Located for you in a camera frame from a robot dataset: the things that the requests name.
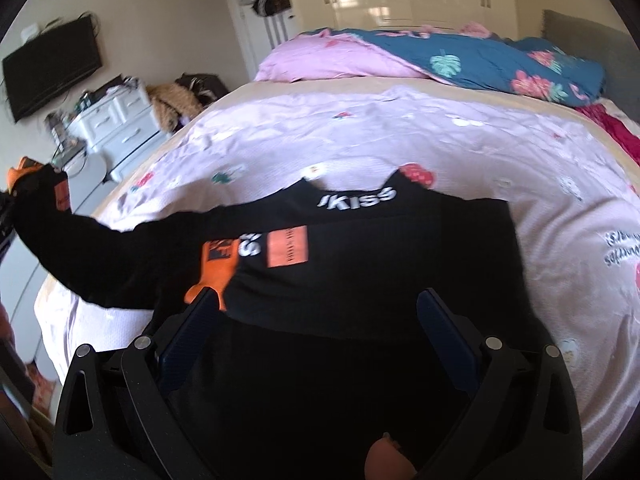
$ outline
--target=wall-mounted tv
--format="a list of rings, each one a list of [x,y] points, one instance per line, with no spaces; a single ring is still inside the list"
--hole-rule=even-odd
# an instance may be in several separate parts
[[[14,120],[33,114],[101,66],[91,16],[42,33],[2,60]]]

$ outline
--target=orange label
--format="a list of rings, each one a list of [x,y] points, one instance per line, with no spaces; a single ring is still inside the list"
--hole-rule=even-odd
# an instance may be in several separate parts
[[[69,196],[69,182],[63,180],[53,188],[56,193],[56,208],[58,211],[71,209],[71,197]]]
[[[269,267],[303,264],[309,260],[306,225],[272,231],[267,236]]]
[[[195,300],[200,291],[210,286],[218,293],[220,310],[226,310],[223,294],[236,272],[239,240],[214,240],[202,245],[200,281],[185,294],[185,303]]]

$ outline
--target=gray headboard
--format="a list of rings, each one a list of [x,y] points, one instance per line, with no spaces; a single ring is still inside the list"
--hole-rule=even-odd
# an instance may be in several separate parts
[[[604,66],[604,97],[640,123],[640,50],[633,38],[614,28],[553,10],[545,10],[544,22],[544,38],[570,56]]]

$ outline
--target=metal screw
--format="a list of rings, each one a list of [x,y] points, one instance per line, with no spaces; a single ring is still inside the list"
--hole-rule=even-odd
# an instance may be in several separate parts
[[[89,345],[80,345],[78,349],[76,349],[76,355],[78,357],[84,357],[91,351],[91,347]]]
[[[138,350],[144,350],[145,348],[148,348],[150,344],[151,344],[151,339],[148,338],[146,335],[140,336],[138,339],[136,339],[135,343],[133,343],[133,345]]]
[[[499,350],[502,348],[502,341],[500,341],[497,337],[488,337],[484,342],[491,350]]]
[[[560,351],[559,351],[558,347],[555,346],[555,345],[548,345],[545,348],[545,351],[546,351],[546,354],[549,357],[560,357]]]

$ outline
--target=black bag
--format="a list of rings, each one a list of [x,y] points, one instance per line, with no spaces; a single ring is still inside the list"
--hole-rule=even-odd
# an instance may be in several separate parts
[[[253,9],[258,16],[266,18],[278,12],[276,10],[276,0],[255,0]]]
[[[203,106],[209,106],[229,93],[215,74],[182,74],[175,82],[193,92]]]

